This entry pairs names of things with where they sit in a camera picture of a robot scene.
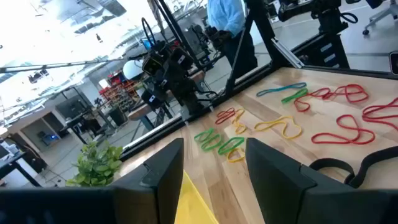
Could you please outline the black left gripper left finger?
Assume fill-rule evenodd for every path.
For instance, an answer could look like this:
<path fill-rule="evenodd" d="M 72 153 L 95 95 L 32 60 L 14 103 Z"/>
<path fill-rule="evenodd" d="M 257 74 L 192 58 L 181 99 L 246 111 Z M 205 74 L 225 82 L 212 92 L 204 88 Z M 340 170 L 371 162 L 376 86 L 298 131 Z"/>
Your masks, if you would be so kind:
<path fill-rule="evenodd" d="M 0 224 L 174 224 L 184 140 L 106 187 L 0 190 Z"/>

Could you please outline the red parts bin rack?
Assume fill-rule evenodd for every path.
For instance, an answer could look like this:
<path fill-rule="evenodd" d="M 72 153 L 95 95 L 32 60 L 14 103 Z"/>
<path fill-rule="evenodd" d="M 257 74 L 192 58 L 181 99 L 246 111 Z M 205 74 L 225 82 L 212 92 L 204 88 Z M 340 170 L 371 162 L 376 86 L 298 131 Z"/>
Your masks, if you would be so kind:
<path fill-rule="evenodd" d="M 137 81 L 127 79 L 121 70 L 108 75 L 105 82 L 108 86 L 103 87 L 99 94 L 112 106 L 118 106 L 123 112 L 129 111 L 140 102 L 137 94 Z"/>

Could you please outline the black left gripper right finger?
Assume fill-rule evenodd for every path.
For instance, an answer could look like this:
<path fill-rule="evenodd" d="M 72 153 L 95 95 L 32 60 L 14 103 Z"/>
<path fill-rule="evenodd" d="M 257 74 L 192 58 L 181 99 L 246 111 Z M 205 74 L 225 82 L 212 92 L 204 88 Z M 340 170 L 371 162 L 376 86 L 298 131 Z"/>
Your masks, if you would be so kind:
<path fill-rule="evenodd" d="M 256 138 L 246 160 L 266 224 L 398 224 L 398 189 L 355 189 L 347 171 L 313 170 Z"/>

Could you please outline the red rubber band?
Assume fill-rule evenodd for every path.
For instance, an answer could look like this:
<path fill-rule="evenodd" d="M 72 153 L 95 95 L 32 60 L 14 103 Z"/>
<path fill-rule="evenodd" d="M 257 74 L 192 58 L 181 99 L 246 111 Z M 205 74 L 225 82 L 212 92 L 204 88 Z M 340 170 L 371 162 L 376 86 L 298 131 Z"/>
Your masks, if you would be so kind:
<path fill-rule="evenodd" d="M 216 121 L 215 124 L 221 124 L 223 122 L 225 122 L 226 120 L 230 119 L 231 117 L 233 117 L 236 113 L 236 110 L 234 108 L 229 108 L 227 110 L 223 110 L 220 111 L 216 117 Z"/>
<path fill-rule="evenodd" d="M 398 125 L 387 121 L 387 119 L 390 118 L 398 118 L 398 114 L 391 114 L 386 116 L 372 116 L 373 113 L 390 108 L 398 108 L 398 97 L 394 98 L 390 103 L 386 105 L 371 105 L 366 107 L 365 109 L 363 109 L 361 117 L 365 122 L 385 124 L 398 131 Z"/>
<path fill-rule="evenodd" d="M 359 103 L 369 98 L 369 94 L 359 84 L 347 84 L 339 86 L 335 91 L 327 93 L 323 99 L 344 96 L 348 103 Z"/>
<path fill-rule="evenodd" d="M 343 122 L 344 119 L 352 120 L 353 124 L 348 125 Z M 356 118 L 351 114 L 344 114 L 336 119 L 336 124 L 346 130 L 356 131 L 356 136 L 353 138 L 348 138 L 339 134 L 334 133 L 317 133 L 311 137 L 311 142 L 314 144 L 355 144 L 355 145 L 365 145 L 373 142 L 376 138 L 376 135 L 373 131 L 369 129 L 362 128 L 357 122 Z M 361 140 L 363 134 L 370 135 L 370 138 L 367 140 Z M 319 140 L 319 138 L 331 137 L 335 138 L 336 141 L 332 140 Z"/>
<path fill-rule="evenodd" d="M 320 88 L 318 90 L 315 90 L 313 92 L 308 92 L 304 94 L 303 96 L 300 96 L 294 100 L 294 106 L 295 109 L 298 112 L 306 112 L 310 109 L 311 105 L 310 103 L 306 102 L 307 98 L 325 98 L 327 95 L 331 93 L 331 90 L 329 88 Z"/>

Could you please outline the black robot workstation stand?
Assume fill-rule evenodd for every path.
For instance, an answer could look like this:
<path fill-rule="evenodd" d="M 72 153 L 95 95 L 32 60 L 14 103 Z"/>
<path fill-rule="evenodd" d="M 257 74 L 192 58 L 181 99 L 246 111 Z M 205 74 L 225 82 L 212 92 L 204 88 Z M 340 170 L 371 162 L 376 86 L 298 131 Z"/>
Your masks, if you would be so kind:
<path fill-rule="evenodd" d="M 355 24 L 358 18 L 349 12 L 340 12 L 341 0 L 280 0 L 277 15 L 281 22 L 310 13 L 319 22 L 318 34 L 292 49 L 295 56 L 306 65 L 319 67 L 349 68 L 341 42 L 340 32 Z"/>

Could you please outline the green rubber band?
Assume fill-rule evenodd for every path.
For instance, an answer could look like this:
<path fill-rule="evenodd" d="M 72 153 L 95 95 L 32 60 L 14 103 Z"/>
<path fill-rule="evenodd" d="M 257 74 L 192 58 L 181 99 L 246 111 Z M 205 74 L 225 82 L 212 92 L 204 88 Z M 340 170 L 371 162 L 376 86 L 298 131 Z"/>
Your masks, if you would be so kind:
<path fill-rule="evenodd" d="M 216 135 L 212 136 L 211 138 L 209 138 L 208 140 L 206 140 L 201 145 L 201 149 L 203 151 L 210 151 L 210 150 L 213 150 L 213 149 L 221 146 L 222 142 L 223 142 L 222 135 L 221 134 L 216 134 Z"/>
<path fill-rule="evenodd" d="M 307 88 L 302 88 L 299 91 L 297 91 L 296 93 L 294 93 L 293 95 L 290 95 L 288 97 L 285 97 L 281 100 L 282 104 L 286 104 L 292 100 L 295 100 L 297 98 L 300 98 L 302 96 L 305 96 L 308 94 L 308 89 Z"/>
<path fill-rule="evenodd" d="M 223 143 L 217 150 L 219 155 L 227 154 L 238 146 L 242 145 L 244 142 L 244 137 L 233 137 Z"/>
<path fill-rule="evenodd" d="M 214 130 L 215 130 L 214 128 L 207 129 L 206 131 L 203 131 L 194 136 L 194 140 L 197 143 L 204 143 L 205 141 L 209 140 L 209 138 L 212 137 Z"/>

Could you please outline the yellow translucent plastic bin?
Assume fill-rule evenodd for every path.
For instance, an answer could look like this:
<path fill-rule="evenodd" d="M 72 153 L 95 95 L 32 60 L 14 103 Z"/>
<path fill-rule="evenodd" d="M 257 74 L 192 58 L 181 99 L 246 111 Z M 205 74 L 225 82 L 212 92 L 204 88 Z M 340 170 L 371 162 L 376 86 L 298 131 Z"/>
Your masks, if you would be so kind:
<path fill-rule="evenodd" d="M 185 170 L 175 224 L 219 224 Z"/>

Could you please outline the blue rubber band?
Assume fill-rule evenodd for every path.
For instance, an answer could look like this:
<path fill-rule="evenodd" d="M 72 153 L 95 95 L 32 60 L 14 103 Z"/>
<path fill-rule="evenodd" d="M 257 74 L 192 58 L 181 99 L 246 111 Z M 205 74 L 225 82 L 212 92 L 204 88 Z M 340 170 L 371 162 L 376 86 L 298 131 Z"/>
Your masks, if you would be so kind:
<path fill-rule="evenodd" d="M 268 93 L 283 91 L 283 90 L 287 90 L 287 89 L 301 89 L 306 86 L 307 86 L 307 84 L 305 82 L 294 83 L 294 84 L 283 86 L 280 88 L 271 88 L 271 89 L 261 90 L 256 93 L 256 96 L 260 97 L 260 96 L 264 96 L 265 94 L 268 94 Z"/>

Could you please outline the green plant in white pot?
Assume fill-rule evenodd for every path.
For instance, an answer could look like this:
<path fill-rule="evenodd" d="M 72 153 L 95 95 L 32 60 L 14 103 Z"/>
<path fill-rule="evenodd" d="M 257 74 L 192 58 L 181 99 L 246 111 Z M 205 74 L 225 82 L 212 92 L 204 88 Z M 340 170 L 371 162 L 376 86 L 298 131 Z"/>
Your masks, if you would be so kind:
<path fill-rule="evenodd" d="M 122 146 L 112 146 L 107 141 L 101 149 L 96 141 L 84 144 L 77 161 L 72 164 L 78 173 L 66 181 L 66 186 L 101 187 L 110 184 L 122 164 L 122 152 Z"/>

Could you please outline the white office chair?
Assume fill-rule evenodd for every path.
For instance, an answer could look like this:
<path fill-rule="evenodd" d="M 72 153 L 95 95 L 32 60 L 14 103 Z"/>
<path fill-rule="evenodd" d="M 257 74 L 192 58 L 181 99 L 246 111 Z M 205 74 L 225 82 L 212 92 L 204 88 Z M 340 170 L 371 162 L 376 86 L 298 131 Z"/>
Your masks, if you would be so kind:
<path fill-rule="evenodd" d="M 369 6 L 374 9 L 376 7 L 372 7 L 369 3 L 370 1 L 377 1 L 381 3 L 383 3 L 384 1 L 388 1 L 389 7 L 369 17 L 369 23 L 364 26 L 364 30 L 362 32 L 364 36 L 369 34 L 369 28 L 371 26 L 374 26 L 377 22 L 387 16 L 392 16 L 393 20 L 398 20 L 398 0 L 367 0 Z"/>

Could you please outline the yellow rubber band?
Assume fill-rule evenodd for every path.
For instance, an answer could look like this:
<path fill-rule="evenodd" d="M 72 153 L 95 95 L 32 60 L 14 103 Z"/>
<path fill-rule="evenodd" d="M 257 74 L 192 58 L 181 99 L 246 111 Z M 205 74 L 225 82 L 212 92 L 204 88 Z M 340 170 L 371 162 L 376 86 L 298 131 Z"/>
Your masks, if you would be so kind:
<path fill-rule="evenodd" d="M 242 134 L 247 130 L 247 126 L 243 123 L 240 123 L 240 119 L 242 115 L 245 113 L 245 109 L 240 108 L 235 112 L 234 119 L 232 120 L 232 125 L 236 128 L 236 134 Z"/>
<path fill-rule="evenodd" d="M 227 153 L 226 159 L 229 163 L 243 161 L 245 158 L 244 150 L 241 147 L 234 148 Z"/>
<path fill-rule="evenodd" d="M 297 132 L 295 134 L 289 136 L 286 134 L 286 132 L 287 132 L 287 128 L 289 127 L 290 123 L 297 129 Z M 275 120 L 259 122 L 254 126 L 254 130 L 255 131 L 266 131 L 266 130 L 272 129 L 274 126 L 278 126 L 278 125 L 282 125 L 282 130 L 281 130 L 280 134 L 282 135 L 282 137 L 284 139 L 289 139 L 289 140 L 295 139 L 295 138 L 301 136 L 303 133 L 302 127 L 295 123 L 293 116 L 281 116 Z"/>

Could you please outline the person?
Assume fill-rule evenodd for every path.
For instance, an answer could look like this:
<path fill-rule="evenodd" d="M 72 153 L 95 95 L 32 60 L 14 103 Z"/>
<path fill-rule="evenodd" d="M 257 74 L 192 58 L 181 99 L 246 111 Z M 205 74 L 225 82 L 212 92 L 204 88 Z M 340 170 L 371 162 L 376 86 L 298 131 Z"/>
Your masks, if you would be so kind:
<path fill-rule="evenodd" d="M 241 0 L 208 0 L 208 23 L 218 32 L 227 33 L 216 45 L 228 59 L 237 78 L 255 69 L 257 58 L 250 33 L 243 34 L 245 16 Z"/>

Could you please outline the white round dome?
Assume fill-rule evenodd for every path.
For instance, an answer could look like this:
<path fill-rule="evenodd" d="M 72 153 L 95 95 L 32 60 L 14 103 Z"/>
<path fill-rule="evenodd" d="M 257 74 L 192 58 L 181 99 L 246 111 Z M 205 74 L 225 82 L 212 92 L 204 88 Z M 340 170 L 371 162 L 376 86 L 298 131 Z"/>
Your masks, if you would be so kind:
<path fill-rule="evenodd" d="M 136 78 L 142 73 L 142 61 L 140 60 L 129 60 L 123 66 L 123 75 L 128 80 Z"/>

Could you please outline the wide black rubber band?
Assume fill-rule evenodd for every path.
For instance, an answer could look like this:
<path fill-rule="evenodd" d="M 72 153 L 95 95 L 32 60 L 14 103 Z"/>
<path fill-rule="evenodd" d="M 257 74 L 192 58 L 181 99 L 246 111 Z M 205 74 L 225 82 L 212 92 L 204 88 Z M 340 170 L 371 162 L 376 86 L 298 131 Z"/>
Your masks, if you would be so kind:
<path fill-rule="evenodd" d="M 354 169 L 347 162 L 334 158 L 317 159 L 309 165 L 309 168 L 313 170 L 320 170 L 326 167 L 343 169 L 349 173 L 344 180 L 344 184 L 357 189 L 363 184 L 367 171 L 372 165 L 395 157 L 398 157 L 398 146 L 370 153 L 361 161 L 357 174 L 354 173 Z"/>

